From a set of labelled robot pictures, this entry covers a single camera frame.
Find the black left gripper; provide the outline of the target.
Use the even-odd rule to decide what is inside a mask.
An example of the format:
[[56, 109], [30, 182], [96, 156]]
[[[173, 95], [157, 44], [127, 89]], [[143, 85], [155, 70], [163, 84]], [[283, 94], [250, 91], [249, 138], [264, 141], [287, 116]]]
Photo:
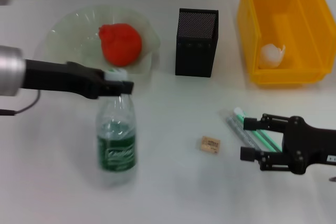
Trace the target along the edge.
[[104, 95], [131, 95], [131, 81], [103, 80], [103, 72], [75, 62], [65, 64], [26, 60], [24, 89], [69, 92], [88, 99]]

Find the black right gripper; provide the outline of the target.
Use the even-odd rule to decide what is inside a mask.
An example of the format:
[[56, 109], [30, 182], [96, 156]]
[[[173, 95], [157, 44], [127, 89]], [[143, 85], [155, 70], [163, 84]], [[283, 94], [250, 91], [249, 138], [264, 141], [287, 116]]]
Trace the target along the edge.
[[283, 153], [240, 148], [240, 160], [257, 161], [261, 171], [289, 172], [303, 175], [313, 164], [335, 165], [335, 130], [308, 125], [302, 117], [290, 118], [264, 113], [260, 120], [244, 118], [243, 129], [249, 131], [285, 131]]

